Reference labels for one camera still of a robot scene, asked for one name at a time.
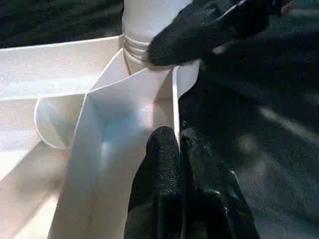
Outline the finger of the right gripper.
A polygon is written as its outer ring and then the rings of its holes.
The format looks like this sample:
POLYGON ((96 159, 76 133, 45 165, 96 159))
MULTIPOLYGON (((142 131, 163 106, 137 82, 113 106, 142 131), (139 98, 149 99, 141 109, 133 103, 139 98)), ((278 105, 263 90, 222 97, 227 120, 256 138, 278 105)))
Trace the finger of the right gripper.
POLYGON ((179 65, 269 25, 269 0, 194 0, 148 46, 150 63, 179 65))

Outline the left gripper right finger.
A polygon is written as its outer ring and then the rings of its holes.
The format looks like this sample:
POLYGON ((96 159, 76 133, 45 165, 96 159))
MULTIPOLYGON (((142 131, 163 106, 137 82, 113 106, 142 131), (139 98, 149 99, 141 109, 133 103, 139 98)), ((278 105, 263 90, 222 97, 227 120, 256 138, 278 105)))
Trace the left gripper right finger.
POLYGON ((254 217, 234 171, 193 127, 180 133, 187 239, 258 239, 254 217))

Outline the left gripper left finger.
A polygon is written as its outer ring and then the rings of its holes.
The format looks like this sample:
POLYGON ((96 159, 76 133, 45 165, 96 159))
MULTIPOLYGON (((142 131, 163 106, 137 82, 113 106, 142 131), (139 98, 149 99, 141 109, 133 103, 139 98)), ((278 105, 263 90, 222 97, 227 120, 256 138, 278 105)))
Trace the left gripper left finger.
POLYGON ((149 136, 134 176, 124 237, 178 239, 181 227, 179 147, 173 129, 161 126, 149 136))

